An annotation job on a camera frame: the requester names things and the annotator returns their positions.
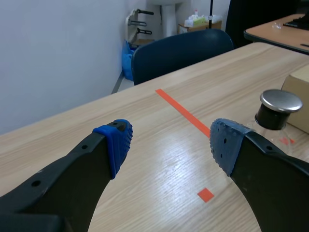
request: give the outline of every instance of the chair backrest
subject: chair backrest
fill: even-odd
[[[206,29],[175,35],[139,47],[132,57],[134,84],[182,69],[234,49],[222,30]]]

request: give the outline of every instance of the jar lid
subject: jar lid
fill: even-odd
[[[262,104],[276,112],[292,113],[299,111],[303,107],[301,99],[288,91],[281,89],[266,90],[261,94]]]

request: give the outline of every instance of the sink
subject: sink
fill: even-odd
[[[177,34],[176,4],[185,1],[188,0],[148,0],[148,3],[152,5],[162,6],[162,30],[164,38]]]

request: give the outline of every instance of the blue rubber fingertip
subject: blue rubber fingertip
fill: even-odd
[[[219,167],[227,176],[232,174],[242,140],[254,131],[229,119],[219,118],[211,125],[211,152]]]
[[[93,129],[92,132],[105,135],[107,138],[108,155],[110,160],[110,168],[112,179],[114,179],[119,172],[119,169],[126,159],[126,155],[130,149],[130,144],[133,136],[132,125],[125,119],[119,119],[126,123],[124,131],[119,131],[115,127],[104,125]]]

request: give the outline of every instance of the blue plastic bag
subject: blue plastic bag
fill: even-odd
[[[133,74],[132,74],[132,56],[134,51],[130,49],[129,43],[125,40],[123,47],[122,47],[122,70],[124,71],[125,78],[133,81]]]

